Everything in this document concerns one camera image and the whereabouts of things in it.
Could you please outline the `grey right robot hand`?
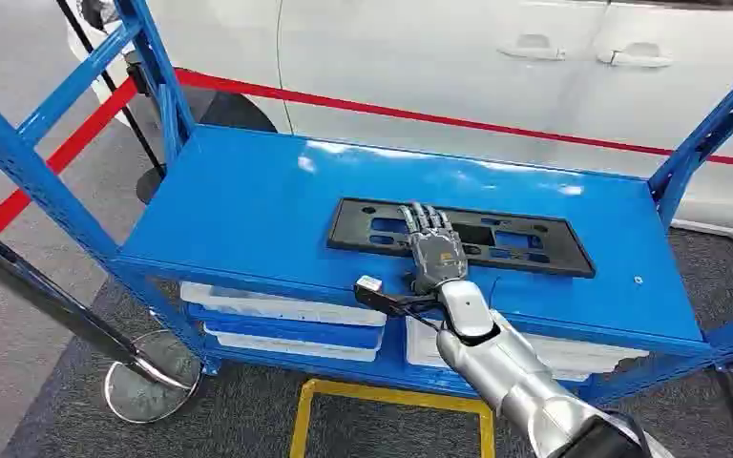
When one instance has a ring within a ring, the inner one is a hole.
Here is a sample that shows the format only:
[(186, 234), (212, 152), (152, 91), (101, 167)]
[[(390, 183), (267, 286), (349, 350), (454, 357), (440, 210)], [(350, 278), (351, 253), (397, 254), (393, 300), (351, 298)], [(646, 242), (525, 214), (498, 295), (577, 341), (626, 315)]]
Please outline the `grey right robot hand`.
[(411, 283), (427, 295), (448, 281), (467, 277), (468, 259), (462, 240), (448, 216), (431, 205), (412, 202), (398, 207), (408, 228), (408, 246), (415, 264)]

